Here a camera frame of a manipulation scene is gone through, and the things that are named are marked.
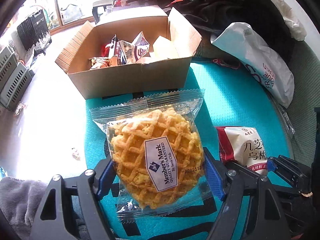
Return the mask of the clear bag yellow waffle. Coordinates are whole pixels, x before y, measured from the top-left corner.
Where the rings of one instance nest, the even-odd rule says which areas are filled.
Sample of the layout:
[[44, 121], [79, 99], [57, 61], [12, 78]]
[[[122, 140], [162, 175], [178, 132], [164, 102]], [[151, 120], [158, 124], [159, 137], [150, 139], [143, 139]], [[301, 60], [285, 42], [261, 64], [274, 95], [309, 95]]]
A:
[[159, 93], [91, 110], [119, 179], [122, 222], [168, 216], [210, 197], [195, 124], [204, 90]]

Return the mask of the black folded panel heater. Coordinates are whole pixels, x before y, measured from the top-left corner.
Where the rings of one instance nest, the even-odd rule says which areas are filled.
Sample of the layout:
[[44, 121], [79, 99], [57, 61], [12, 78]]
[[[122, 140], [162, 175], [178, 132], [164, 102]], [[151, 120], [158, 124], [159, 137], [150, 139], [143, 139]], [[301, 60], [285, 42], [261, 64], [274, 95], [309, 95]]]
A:
[[42, 9], [28, 16], [17, 27], [17, 33], [25, 50], [34, 46], [35, 55], [41, 53], [45, 55], [45, 49], [52, 42]]

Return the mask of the grey fleece blanket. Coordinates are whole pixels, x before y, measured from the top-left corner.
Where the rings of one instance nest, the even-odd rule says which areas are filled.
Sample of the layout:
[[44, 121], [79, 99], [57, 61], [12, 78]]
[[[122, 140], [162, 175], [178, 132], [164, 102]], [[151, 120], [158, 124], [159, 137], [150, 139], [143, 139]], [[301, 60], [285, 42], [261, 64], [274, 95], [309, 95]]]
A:
[[88, 239], [62, 179], [1, 180], [1, 239]]

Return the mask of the red gold snack packet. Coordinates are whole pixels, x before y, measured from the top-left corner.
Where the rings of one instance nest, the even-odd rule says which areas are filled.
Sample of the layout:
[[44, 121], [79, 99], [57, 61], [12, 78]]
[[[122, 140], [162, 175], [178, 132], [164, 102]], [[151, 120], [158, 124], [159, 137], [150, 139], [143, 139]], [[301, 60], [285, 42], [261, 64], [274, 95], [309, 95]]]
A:
[[112, 46], [111, 43], [102, 45], [100, 50], [100, 55], [102, 57], [108, 57], [111, 46]]

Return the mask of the white puffy jacket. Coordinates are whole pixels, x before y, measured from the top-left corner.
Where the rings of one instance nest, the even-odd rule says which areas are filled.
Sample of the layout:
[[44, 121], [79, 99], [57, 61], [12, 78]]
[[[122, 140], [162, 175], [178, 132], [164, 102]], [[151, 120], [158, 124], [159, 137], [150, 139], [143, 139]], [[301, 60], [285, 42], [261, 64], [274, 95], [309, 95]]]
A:
[[282, 15], [285, 24], [289, 28], [291, 37], [297, 41], [304, 41], [307, 32], [292, 8], [284, 0], [271, 0]]

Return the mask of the grey green plastic crate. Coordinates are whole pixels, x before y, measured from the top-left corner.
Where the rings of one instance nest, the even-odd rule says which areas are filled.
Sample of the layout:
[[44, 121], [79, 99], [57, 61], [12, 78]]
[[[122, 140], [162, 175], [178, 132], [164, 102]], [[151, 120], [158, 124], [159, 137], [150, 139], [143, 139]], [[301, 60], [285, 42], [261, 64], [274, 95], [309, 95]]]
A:
[[0, 54], [0, 91], [2, 91], [16, 67], [17, 59], [14, 51], [10, 47], [5, 46]]

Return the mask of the white red plum snack bag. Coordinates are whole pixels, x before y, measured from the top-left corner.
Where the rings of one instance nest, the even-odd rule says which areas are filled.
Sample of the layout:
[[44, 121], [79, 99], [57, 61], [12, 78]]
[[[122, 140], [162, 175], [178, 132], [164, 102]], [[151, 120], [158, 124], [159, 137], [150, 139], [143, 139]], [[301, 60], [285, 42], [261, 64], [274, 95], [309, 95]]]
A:
[[217, 126], [219, 155], [223, 163], [236, 162], [258, 174], [267, 175], [264, 143], [253, 127]]

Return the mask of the dark brown snack packet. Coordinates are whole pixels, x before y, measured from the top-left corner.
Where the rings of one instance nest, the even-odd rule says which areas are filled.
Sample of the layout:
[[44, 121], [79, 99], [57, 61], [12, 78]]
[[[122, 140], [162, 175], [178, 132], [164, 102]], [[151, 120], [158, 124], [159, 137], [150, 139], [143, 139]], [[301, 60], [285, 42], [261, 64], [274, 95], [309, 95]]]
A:
[[124, 64], [136, 63], [149, 52], [150, 48], [150, 44], [142, 31], [131, 43], [120, 40], [118, 44], [120, 46], [121, 61]]

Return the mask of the pile of dark clothes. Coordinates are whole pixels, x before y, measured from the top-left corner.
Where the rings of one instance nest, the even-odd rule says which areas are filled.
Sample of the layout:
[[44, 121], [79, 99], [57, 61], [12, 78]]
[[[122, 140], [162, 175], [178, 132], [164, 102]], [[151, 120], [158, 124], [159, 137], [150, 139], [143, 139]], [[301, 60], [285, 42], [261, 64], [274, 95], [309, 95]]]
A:
[[244, 22], [289, 62], [295, 47], [290, 30], [271, 0], [156, 0], [175, 8], [203, 35], [219, 36], [231, 23]]

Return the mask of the small red wrapper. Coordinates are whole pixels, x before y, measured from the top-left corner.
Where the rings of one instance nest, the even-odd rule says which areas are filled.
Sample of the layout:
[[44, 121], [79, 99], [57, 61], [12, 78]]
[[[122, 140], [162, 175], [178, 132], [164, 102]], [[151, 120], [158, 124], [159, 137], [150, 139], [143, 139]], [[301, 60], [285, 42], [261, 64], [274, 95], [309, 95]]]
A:
[[239, 60], [230, 60], [230, 59], [212, 59], [212, 62], [221, 67], [231, 68], [231, 69], [239, 69], [241, 67], [241, 63]]

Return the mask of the teal foam mat black print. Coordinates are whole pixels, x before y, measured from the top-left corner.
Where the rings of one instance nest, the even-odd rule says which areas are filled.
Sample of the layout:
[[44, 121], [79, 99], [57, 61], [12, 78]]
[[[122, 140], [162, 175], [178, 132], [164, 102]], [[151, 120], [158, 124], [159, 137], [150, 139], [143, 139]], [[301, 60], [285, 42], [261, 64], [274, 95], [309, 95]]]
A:
[[[217, 126], [254, 127], [263, 140], [267, 156], [291, 155], [287, 132], [278, 110], [263, 87], [244, 69], [224, 68], [211, 62], [191, 63], [185, 89], [204, 89], [204, 102], [195, 120], [202, 144], [217, 158]], [[117, 219], [118, 184], [100, 203], [115, 235], [123, 239], [148, 239], [193, 228], [193, 239], [205, 239], [219, 213], [221, 202], [215, 198], [199, 200], [185, 217], [142, 217], [133, 223]]]

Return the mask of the brown cardboard box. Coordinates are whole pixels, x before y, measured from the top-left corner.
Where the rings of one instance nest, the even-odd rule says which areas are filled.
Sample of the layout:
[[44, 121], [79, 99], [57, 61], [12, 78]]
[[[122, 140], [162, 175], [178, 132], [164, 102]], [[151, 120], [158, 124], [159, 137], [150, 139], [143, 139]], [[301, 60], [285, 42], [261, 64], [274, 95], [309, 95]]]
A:
[[[133, 64], [91, 70], [89, 61], [113, 37], [132, 42], [143, 32], [153, 51], [159, 36], [172, 42], [172, 58], [146, 56]], [[166, 13], [157, 5], [113, 11], [97, 25], [85, 22], [55, 60], [85, 99], [184, 87], [200, 33], [175, 8]]]

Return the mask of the white plastic shopping bag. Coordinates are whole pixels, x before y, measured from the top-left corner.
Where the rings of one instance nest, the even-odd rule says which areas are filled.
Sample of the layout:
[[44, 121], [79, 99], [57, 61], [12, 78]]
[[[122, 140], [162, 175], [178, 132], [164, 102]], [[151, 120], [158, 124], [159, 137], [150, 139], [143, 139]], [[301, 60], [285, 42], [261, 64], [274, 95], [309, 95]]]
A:
[[289, 107], [295, 91], [294, 75], [280, 55], [249, 24], [231, 23], [218, 37], [212, 35], [210, 42], [239, 59], [280, 105]]

